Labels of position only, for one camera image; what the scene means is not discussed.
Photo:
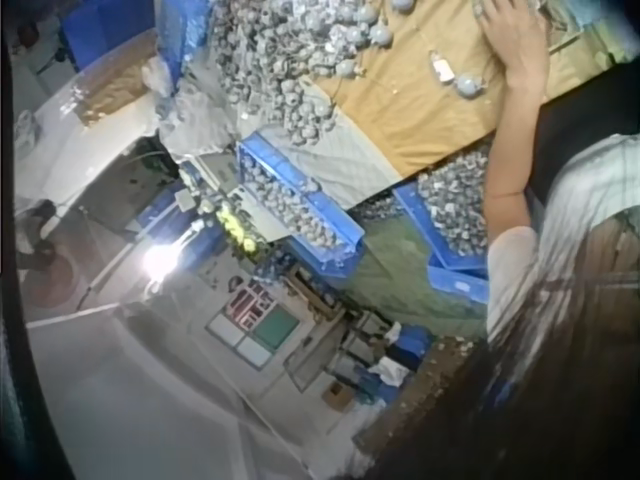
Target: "yellow tablecloth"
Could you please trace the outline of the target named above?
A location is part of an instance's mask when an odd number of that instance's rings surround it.
[[[495,129],[504,76],[470,0],[417,0],[411,15],[389,11],[388,20],[393,48],[361,54],[364,78],[323,79],[318,85],[406,178]],[[548,99],[606,69],[596,62],[597,42],[587,35],[552,55]],[[432,72],[430,50],[444,56],[457,74],[483,76],[487,92],[465,100],[453,87],[442,86]]]

